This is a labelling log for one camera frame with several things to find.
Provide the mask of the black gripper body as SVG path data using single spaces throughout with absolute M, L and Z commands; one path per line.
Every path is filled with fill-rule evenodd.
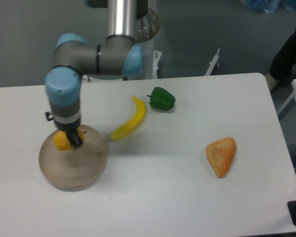
M 65 132 L 69 140 L 81 140 L 78 132 L 81 124 L 80 111 L 48 111 L 45 116 L 48 121 L 54 121 L 55 126 Z

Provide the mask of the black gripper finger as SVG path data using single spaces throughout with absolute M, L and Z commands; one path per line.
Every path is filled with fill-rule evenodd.
M 69 139 L 71 148 L 73 150 L 76 150 L 83 146 L 85 138 L 84 138 L 83 132 L 73 132 L 69 134 L 68 139 Z

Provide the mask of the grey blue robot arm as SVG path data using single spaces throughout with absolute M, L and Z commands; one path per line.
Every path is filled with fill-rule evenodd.
M 45 77 L 51 108 L 46 118 L 64 132 L 69 147 L 74 150 L 83 145 L 78 132 L 82 77 L 88 74 L 139 76 L 143 70 L 143 49 L 137 45 L 136 21 L 148 12 L 146 0 L 86 0 L 84 4 L 108 9 L 105 44 L 88 46 L 83 37 L 73 33 L 60 36 L 52 70 Z

